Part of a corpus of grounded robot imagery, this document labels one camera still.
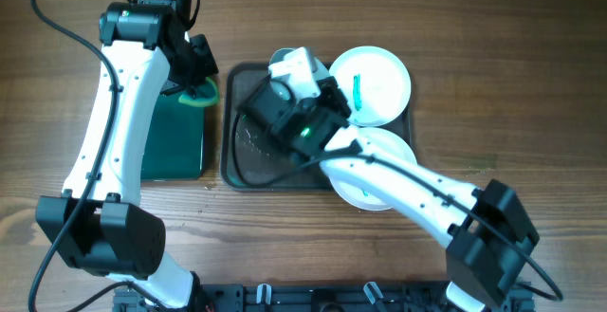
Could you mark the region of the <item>green yellow sponge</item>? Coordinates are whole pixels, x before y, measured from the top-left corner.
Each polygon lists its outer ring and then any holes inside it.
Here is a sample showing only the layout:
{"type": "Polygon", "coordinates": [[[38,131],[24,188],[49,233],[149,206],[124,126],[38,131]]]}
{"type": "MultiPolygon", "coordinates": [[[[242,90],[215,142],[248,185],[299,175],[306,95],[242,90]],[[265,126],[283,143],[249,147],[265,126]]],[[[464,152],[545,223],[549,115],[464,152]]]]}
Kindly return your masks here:
{"type": "Polygon", "coordinates": [[[219,102],[219,90],[216,82],[211,77],[195,86],[183,91],[178,102],[194,108],[207,108],[219,102]]]}

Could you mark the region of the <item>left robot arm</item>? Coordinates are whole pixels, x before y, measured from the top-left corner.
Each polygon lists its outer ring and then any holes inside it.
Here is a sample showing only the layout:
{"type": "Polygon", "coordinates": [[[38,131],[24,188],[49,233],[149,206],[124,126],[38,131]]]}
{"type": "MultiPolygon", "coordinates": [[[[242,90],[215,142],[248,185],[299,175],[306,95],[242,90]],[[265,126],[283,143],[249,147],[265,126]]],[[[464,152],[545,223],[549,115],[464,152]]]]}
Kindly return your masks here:
{"type": "Polygon", "coordinates": [[[119,0],[101,15],[97,95],[79,156],[59,196],[35,213],[50,255],[135,290],[155,311],[210,311],[199,277],[165,249],[162,220],[140,206],[144,149],[159,96],[215,105],[218,72],[192,35],[201,0],[119,0]]]}

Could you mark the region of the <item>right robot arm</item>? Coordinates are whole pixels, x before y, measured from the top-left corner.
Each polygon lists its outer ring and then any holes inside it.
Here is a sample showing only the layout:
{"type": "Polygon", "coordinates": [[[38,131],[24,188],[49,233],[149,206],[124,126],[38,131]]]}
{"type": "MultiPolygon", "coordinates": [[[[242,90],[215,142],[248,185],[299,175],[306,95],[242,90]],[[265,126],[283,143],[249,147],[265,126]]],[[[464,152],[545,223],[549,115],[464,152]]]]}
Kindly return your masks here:
{"type": "Polygon", "coordinates": [[[446,251],[448,298],[472,311],[506,300],[540,240],[517,194],[491,180],[485,188],[449,179],[393,156],[366,129],[334,78],[314,94],[264,78],[239,110],[280,148],[318,165],[329,178],[361,189],[414,221],[446,251]]]}

